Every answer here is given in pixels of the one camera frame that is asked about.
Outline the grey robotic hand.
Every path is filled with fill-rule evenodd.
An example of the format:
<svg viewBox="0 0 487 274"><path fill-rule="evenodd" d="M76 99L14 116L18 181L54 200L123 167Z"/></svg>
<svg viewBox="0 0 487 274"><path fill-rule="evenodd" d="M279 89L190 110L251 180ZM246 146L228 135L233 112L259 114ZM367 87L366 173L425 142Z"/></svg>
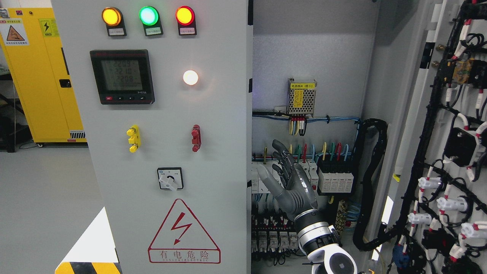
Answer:
<svg viewBox="0 0 487 274"><path fill-rule="evenodd" d="M303 167L294 162L293 156L279 140L274 139L272 147L276 150L279 160L282 162L285 187L282 187L275 180L272 173L265 166L259 165L257 170L259 178L278 201L280 208L293 220L306 210L318 210L318 202L314 190Z"/></svg>

